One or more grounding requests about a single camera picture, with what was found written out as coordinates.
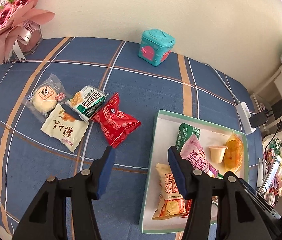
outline flower bouquet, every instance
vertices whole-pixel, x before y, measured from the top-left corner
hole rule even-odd
[[[52,20],[54,13],[35,9],[38,0],[0,0],[0,64],[11,52],[19,60],[32,53],[41,37],[40,26]]]

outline teal lid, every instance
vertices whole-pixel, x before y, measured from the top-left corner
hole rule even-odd
[[[172,47],[176,40],[169,34],[158,29],[144,31],[142,37],[154,42],[161,47]]]

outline blue gripper pad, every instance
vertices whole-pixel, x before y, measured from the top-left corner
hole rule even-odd
[[[181,170],[181,167],[179,165],[179,161],[184,161],[178,150],[176,149],[175,146],[171,146],[168,150],[168,161],[169,161],[169,165],[174,177],[174,180],[176,181],[178,190],[180,192],[180,194],[186,198],[186,195],[188,194],[188,191],[186,189],[186,185],[185,185],[185,176]]]
[[[88,188],[92,199],[99,200],[105,193],[114,161],[115,150],[111,146],[107,146],[101,159],[97,159],[91,164],[92,180],[90,183],[92,185]]]

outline blue tablecloth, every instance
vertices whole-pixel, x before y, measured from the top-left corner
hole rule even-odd
[[[232,95],[210,67],[175,53],[153,67],[137,56],[138,49],[137,43],[110,39],[48,39],[27,60],[0,65],[0,225],[11,234],[49,175],[59,179],[73,176],[100,158],[107,145],[99,124],[94,123],[71,153],[41,132],[41,123],[20,104],[23,94],[54,73],[71,94],[86,85],[105,87],[110,95],[119,92],[120,110],[142,122],[117,147],[107,191],[93,203],[102,239],[175,238],[175,234],[142,234],[138,228],[155,114],[164,109],[239,131],[243,128]],[[245,87],[219,73],[238,99],[253,110]],[[255,187],[255,164],[262,157],[260,130],[247,140],[249,183]],[[69,239],[70,205],[67,201]],[[213,234],[215,226],[210,230],[211,237]]]

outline white cable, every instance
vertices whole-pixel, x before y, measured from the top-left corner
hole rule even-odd
[[[216,71],[216,69],[212,66],[210,66],[209,64],[207,63],[204,63],[204,65],[208,66],[208,67],[211,67],[215,72],[216,74],[218,75],[218,77],[220,78],[221,82],[223,83],[223,85],[225,85],[225,87],[227,88],[227,90],[231,93],[231,95],[234,97],[234,100],[236,101],[237,104],[240,104],[241,102],[238,100],[238,98],[235,96],[235,94],[231,91],[231,89],[228,87],[228,85],[224,82],[223,78],[221,78],[220,74]]]

